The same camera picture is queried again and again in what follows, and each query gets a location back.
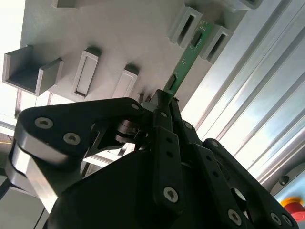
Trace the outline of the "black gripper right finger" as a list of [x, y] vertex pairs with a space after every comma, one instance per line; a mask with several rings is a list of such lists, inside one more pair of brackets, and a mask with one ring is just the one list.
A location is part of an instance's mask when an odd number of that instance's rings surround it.
[[170, 111], [178, 132], [182, 161], [195, 175], [194, 197], [208, 229], [296, 229], [295, 219], [216, 140], [201, 141], [181, 117], [178, 102]]

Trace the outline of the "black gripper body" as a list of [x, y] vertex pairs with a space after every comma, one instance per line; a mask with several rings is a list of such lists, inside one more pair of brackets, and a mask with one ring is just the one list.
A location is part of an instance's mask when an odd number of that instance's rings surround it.
[[194, 177], [178, 144], [155, 144], [65, 190], [47, 228], [206, 229]]

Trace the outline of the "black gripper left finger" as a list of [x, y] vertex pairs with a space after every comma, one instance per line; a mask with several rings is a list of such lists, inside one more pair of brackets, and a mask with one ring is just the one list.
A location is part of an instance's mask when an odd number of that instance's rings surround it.
[[152, 110], [131, 98], [33, 107], [18, 120], [10, 161], [49, 215], [65, 190], [136, 151], [178, 144], [170, 103], [158, 90]]

